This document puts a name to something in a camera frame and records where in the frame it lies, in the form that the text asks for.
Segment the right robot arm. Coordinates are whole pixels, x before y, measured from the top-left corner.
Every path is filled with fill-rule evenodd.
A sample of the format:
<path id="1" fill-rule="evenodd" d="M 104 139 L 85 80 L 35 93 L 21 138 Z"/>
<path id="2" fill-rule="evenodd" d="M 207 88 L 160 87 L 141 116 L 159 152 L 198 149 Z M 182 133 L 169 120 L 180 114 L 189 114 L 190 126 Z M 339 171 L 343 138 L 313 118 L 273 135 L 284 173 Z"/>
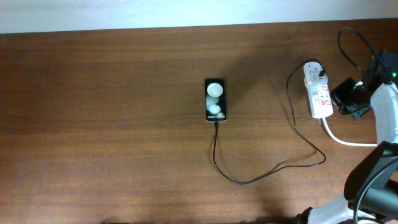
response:
<path id="1" fill-rule="evenodd" d="M 397 219 L 397 53 L 382 51 L 371 60 L 366 98 L 374 110 L 377 143 L 349 174 L 343 196 L 308 208 L 295 223 L 385 223 Z"/>

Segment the black smartphone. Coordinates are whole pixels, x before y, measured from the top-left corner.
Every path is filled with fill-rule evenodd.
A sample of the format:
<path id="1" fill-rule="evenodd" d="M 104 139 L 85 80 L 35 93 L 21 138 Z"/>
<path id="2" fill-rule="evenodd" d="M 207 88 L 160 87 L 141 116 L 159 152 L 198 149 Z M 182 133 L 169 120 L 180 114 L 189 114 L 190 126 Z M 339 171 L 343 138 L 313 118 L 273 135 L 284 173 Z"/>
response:
<path id="1" fill-rule="evenodd" d="M 205 80 L 205 118 L 209 122 L 226 121 L 226 85 L 223 78 L 207 78 Z"/>

